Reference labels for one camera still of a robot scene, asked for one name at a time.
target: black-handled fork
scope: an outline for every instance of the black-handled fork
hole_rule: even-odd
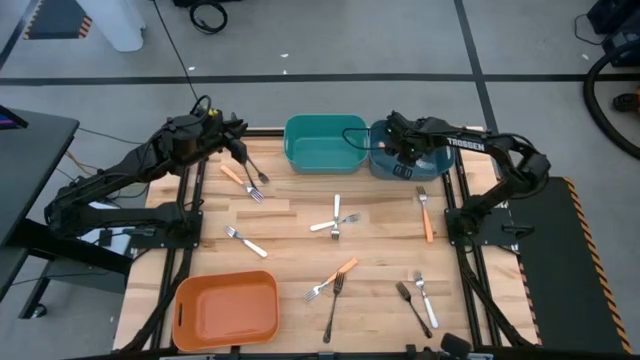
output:
[[[325,344],[331,342],[331,328],[333,327],[333,312],[336,310],[336,300],[338,299],[338,295],[342,291],[342,285],[344,285],[344,273],[339,272],[336,275],[336,280],[333,283],[333,305],[331,306],[331,315],[329,315],[329,323],[327,324],[327,329],[324,331],[324,336],[322,337],[322,341]]]
[[[429,330],[429,328],[427,327],[427,324],[425,324],[424,321],[422,321],[422,318],[420,317],[420,315],[418,315],[418,312],[416,311],[416,309],[413,307],[413,304],[411,303],[411,293],[409,292],[407,287],[404,286],[403,283],[398,282],[396,283],[396,289],[398,289],[398,292],[400,293],[400,296],[402,296],[404,301],[409,303],[409,306],[411,306],[411,310],[413,310],[413,313],[416,314],[416,317],[420,322],[420,327],[422,327],[422,331],[424,332],[424,334],[427,335],[429,339],[431,339],[433,337],[433,334],[431,333],[431,330]]]

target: robotic arm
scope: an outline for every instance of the robotic arm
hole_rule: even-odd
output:
[[[200,107],[208,101],[206,108]],[[59,237],[81,236],[95,228],[157,225],[180,232],[188,225],[184,204],[164,203],[155,209],[94,209],[89,204],[133,183],[149,183],[226,148],[241,164],[247,149],[240,137],[247,124],[232,114],[223,120],[222,111],[211,109],[208,96],[201,97],[188,115],[169,118],[147,142],[131,150],[117,165],[89,178],[80,177],[58,191],[45,208],[50,230]]]
[[[429,117],[409,121],[396,111],[387,116],[385,132],[391,144],[389,155],[412,167],[423,155],[441,146],[453,146],[491,155],[502,173],[502,180],[483,195],[472,195],[460,209],[454,209],[455,229],[466,236],[478,234],[482,220],[491,209],[514,195],[534,191],[549,176],[551,165],[525,138],[514,134],[493,135],[484,131],[457,128],[446,121]],[[510,151],[522,156],[514,165]]]

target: silver fork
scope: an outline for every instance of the silver fork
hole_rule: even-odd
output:
[[[427,213],[427,192],[424,191],[424,187],[416,186],[418,192],[418,200],[422,203],[422,220],[424,223],[424,235],[427,238],[427,242],[433,242],[433,229],[431,228],[431,221],[429,221],[429,214]]]
[[[340,220],[340,224],[342,224],[342,223],[354,223],[354,222],[356,222],[358,220],[360,220],[360,213],[351,214],[351,215],[347,216],[346,218]],[[332,227],[335,223],[336,223],[335,221],[327,221],[326,223],[311,225],[309,227],[309,229],[311,231],[318,231],[318,230],[326,229],[328,227]]]
[[[331,239],[340,239],[340,229],[338,229],[338,218],[340,217],[340,195],[336,194],[333,198],[333,229],[331,229]]]
[[[338,269],[337,272],[335,272],[333,275],[331,275],[327,281],[323,282],[320,285],[316,285],[314,287],[311,288],[311,290],[307,291],[304,294],[304,299],[307,301],[311,301],[313,300],[316,296],[320,295],[320,292],[322,291],[322,289],[324,289],[325,286],[327,286],[329,283],[331,283],[333,280],[335,280],[336,276],[338,276],[338,273],[346,273],[347,271],[351,270],[354,266],[356,266],[356,264],[358,263],[358,259],[357,258],[351,258],[351,260],[349,260],[349,262],[347,262],[346,264],[342,265],[342,267],[340,267],[340,269]]]
[[[258,245],[252,243],[251,241],[245,239],[242,237],[242,235],[240,235],[240,233],[232,228],[231,226],[227,225],[224,227],[224,231],[227,233],[227,235],[229,235],[229,237],[232,237],[234,239],[238,239],[238,240],[242,240],[242,242],[251,250],[253,250],[256,254],[260,255],[263,258],[267,257],[267,252],[264,251],[261,247],[259,247]]]
[[[220,170],[222,170],[223,173],[227,174],[228,177],[230,177],[233,181],[237,182],[239,185],[242,185],[246,188],[247,193],[258,203],[262,203],[262,200],[264,200],[264,195],[262,195],[262,193],[260,191],[258,191],[258,189],[256,189],[255,187],[251,186],[251,185],[247,185],[244,183],[244,181],[242,181],[242,179],[240,179],[240,177],[238,175],[236,175],[236,173],[234,173],[231,169],[229,169],[226,165],[222,165],[220,166]]]
[[[431,307],[431,301],[429,301],[429,297],[427,293],[424,291],[424,280],[422,279],[422,273],[419,270],[413,272],[413,280],[416,282],[416,286],[422,292],[422,299],[424,300],[424,305],[427,308],[427,313],[429,314],[429,320],[431,320],[431,326],[434,329],[438,328],[438,319],[436,319],[436,314],[433,312],[433,308]]]

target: wooden table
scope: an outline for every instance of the wooden table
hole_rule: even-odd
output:
[[[446,198],[440,179],[423,183],[435,232],[435,241],[427,244],[416,183],[376,179],[367,165],[350,176],[298,175],[283,154],[281,138],[243,140],[257,166],[271,179],[269,185],[259,186],[266,200],[258,205],[244,188],[220,171],[220,165],[226,164],[242,174],[242,168],[228,152],[212,156],[203,189],[201,246],[194,252],[191,266],[192,276],[261,269],[278,281],[278,334],[269,343],[242,346],[242,352],[402,352],[406,344],[415,344],[418,349],[439,348],[445,332],[470,338],[456,255],[447,239],[443,215]],[[463,160],[472,194],[483,193],[496,183],[490,157],[463,151]],[[458,184],[452,177],[460,206]],[[154,181],[147,206],[173,201],[178,183],[175,176]],[[340,227],[339,241],[331,240],[329,230],[309,231],[310,225],[331,220],[334,194],[342,197],[342,216],[361,214],[359,222]],[[223,232],[224,225],[236,227],[265,249],[269,257],[261,259],[241,242],[229,239]],[[166,250],[150,251],[131,269],[114,348],[128,343],[155,307],[165,254]],[[303,294],[354,256],[359,263],[347,275],[337,302],[332,341],[324,344],[322,335],[331,308],[331,291],[325,289],[310,303],[304,301]],[[535,343],[537,337],[516,258],[498,248],[485,248],[484,257],[497,305],[520,333]],[[180,259],[177,256],[176,270]],[[423,335],[394,286],[397,281],[406,282],[414,295],[414,306],[427,320],[411,282],[412,272],[418,269],[440,322],[440,327],[433,329],[432,339]],[[479,301],[477,304],[483,340],[488,343],[484,311]],[[163,347],[170,341],[172,317],[173,306],[165,317]],[[229,348],[213,352],[229,352]]]

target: black mat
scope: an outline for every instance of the black mat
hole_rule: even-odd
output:
[[[536,228],[520,264],[543,347],[631,352],[575,188],[551,178],[532,198],[510,201],[514,221]]]
[[[91,27],[91,18],[75,0],[40,0],[31,16],[26,40],[82,39]]]

